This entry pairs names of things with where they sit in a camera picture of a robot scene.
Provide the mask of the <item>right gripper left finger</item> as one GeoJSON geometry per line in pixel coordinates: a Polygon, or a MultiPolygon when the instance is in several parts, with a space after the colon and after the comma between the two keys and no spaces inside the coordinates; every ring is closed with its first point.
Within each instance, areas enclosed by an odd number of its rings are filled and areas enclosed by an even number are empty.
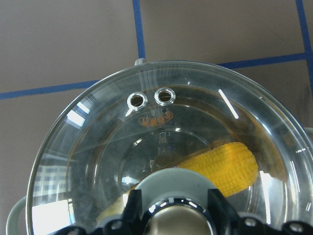
{"type": "Polygon", "coordinates": [[[142,190],[132,190],[121,217],[106,222],[103,227],[96,228],[90,234],[142,235],[144,227],[144,223],[142,222],[142,219],[140,219],[142,206],[142,190]]]}

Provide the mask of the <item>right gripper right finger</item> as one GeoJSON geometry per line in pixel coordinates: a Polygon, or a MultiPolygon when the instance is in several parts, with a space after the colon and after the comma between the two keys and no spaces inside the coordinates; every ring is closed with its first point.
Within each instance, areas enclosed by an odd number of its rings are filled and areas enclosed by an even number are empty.
{"type": "Polygon", "coordinates": [[[207,191],[207,210],[218,235],[311,235],[312,225],[289,221],[274,229],[252,215],[239,215],[222,193],[212,188],[207,191]]]}

